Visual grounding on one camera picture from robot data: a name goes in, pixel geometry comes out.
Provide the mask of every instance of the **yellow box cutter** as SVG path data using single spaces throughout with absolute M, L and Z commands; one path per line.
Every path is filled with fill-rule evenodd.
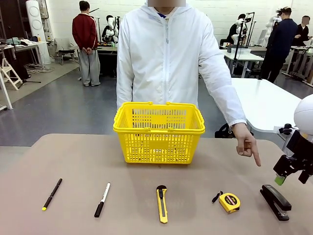
M 160 222 L 166 224 L 167 220 L 167 210 L 165 203 L 165 193 L 167 191 L 166 186 L 160 185 L 156 188 L 157 204 L 158 204 L 158 213 L 160 215 Z

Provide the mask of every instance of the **zipper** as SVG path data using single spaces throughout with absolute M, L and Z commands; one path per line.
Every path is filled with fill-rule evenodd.
M 169 61 L 169 39 L 168 39 L 168 19 L 165 19 L 165 36 L 166 36 L 166 45 L 165 45 L 165 81 L 164 81 L 164 103 L 168 101 L 168 91 L 167 91 L 167 81 L 168 81 L 168 61 Z
M 166 43 L 168 44 L 168 19 L 165 19 L 165 25 L 166 25 Z

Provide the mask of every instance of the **yellow tape measure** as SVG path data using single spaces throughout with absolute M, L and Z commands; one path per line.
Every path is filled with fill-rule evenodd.
M 212 203 L 214 203 L 218 198 L 220 204 L 228 214 L 239 211 L 240 200 L 236 195 L 232 193 L 223 193 L 221 191 L 216 195 L 216 197 L 213 198 Z
M 165 203 L 165 193 L 167 191 L 166 186 L 160 185 L 156 188 L 157 204 L 158 204 L 158 213 L 160 216 L 160 222 L 166 224 L 167 220 L 167 210 Z

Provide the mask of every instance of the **hand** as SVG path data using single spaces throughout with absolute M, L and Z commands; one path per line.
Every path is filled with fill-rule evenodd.
M 237 152 L 241 156 L 251 157 L 253 155 L 255 163 L 261 166 L 256 139 L 249 132 L 246 124 L 238 123 L 233 126 L 233 132 L 238 140 Z
M 88 54 L 86 48 L 83 47 L 82 51 L 85 52 L 86 54 Z
M 91 52 L 92 52 L 92 49 L 89 47 L 89 48 L 87 48 L 87 53 L 88 53 L 88 55 L 90 55 L 91 54 Z

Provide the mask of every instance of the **white tower fan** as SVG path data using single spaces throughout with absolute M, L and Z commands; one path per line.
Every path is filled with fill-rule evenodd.
M 26 1 L 27 14 L 33 36 L 39 36 L 42 42 L 45 42 L 45 32 L 41 20 L 39 4 L 35 0 Z M 38 45 L 41 60 L 44 64 L 50 64 L 50 55 L 46 43 Z

